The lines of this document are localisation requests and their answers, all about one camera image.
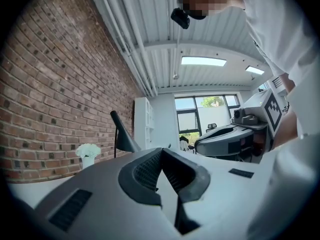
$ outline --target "person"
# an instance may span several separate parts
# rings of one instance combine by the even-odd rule
[[[306,72],[320,65],[319,40],[294,0],[178,0],[192,18],[202,20],[228,7],[243,9],[253,42],[287,93]],[[272,149],[303,134],[292,109],[282,118]]]

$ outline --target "machine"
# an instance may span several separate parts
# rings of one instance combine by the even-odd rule
[[[288,97],[304,134],[265,154],[260,164],[172,148],[137,151],[84,169],[29,209],[30,217],[52,239],[273,239],[319,182],[319,123],[311,120],[320,101],[308,117],[299,108],[303,95],[317,99],[319,82],[318,72],[311,72]],[[162,172],[176,193],[169,197],[176,205],[173,224],[163,212],[169,189],[158,186]]]
[[[210,130],[197,139],[195,151],[216,158],[237,156],[247,151],[261,155],[272,148],[281,119],[282,111],[275,95],[271,89],[264,90],[234,111],[231,124]],[[262,145],[255,145],[256,136],[263,136]]]

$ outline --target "brick wall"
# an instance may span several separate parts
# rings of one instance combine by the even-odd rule
[[[1,52],[0,165],[13,183],[71,176],[75,149],[114,155],[116,110],[132,132],[141,97],[92,0],[32,0]]]

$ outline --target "window frame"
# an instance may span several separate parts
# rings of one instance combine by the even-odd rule
[[[229,106],[229,105],[228,105],[228,102],[227,102],[227,100],[226,100],[226,96],[233,96],[237,105]],[[179,99],[193,99],[193,103],[194,103],[194,108],[184,108],[184,109],[177,109],[177,108],[176,108],[176,119],[177,119],[177,122],[178,122],[178,132],[179,132],[179,134],[199,133],[199,136],[200,136],[200,137],[202,136],[202,130],[201,130],[201,124],[200,124],[200,117],[199,117],[199,111],[198,111],[198,106],[197,106],[196,98],[205,98],[205,97],[222,97],[224,103],[225,103],[226,106],[227,106],[227,110],[228,110],[230,119],[231,119],[231,117],[232,117],[232,116],[231,116],[231,113],[230,113],[230,109],[237,109],[237,108],[240,108],[240,106],[241,106],[237,94],[187,96],[187,97],[174,98],[174,100],[179,100]],[[196,117],[198,129],[190,129],[190,130],[182,130],[182,131],[180,131],[179,117],[178,117],[178,115],[179,115],[179,114],[188,114],[188,113],[195,113],[195,117]]]

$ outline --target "white bookshelf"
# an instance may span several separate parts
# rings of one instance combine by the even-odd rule
[[[154,109],[146,97],[136,98],[134,105],[134,140],[142,150],[151,148],[155,127]]]

